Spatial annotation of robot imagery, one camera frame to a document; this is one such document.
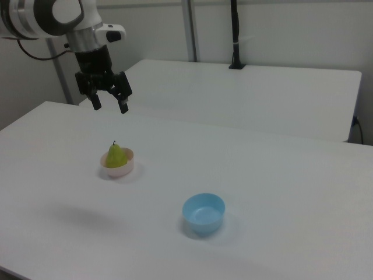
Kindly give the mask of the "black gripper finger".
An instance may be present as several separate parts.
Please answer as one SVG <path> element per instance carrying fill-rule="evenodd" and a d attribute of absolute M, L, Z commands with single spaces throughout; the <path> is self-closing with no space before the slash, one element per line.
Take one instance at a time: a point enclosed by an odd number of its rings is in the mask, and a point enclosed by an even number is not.
<path fill-rule="evenodd" d="M 101 108 L 100 99 L 94 83 L 84 77 L 78 77 L 78 88 L 81 95 L 85 95 L 92 103 L 95 110 Z"/>
<path fill-rule="evenodd" d="M 125 72 L 113 74 L 109 93 L 116 98 L 121 113 L 125 114 L 129 110 L 127 102 L 129 96 L 132 94 L 132 89 Z"/>

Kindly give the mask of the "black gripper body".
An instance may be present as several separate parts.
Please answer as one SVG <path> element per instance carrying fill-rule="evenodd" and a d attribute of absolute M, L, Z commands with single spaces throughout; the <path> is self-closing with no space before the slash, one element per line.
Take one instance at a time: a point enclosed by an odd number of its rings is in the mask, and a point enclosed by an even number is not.
<path fill-rule="evenodd" d="M 80 71 L 75 73 L 79 90 L 110 90 L 117 85 L 119 74 L 112 71 L 107 46 L 89 52 L 76 52 Z"/>

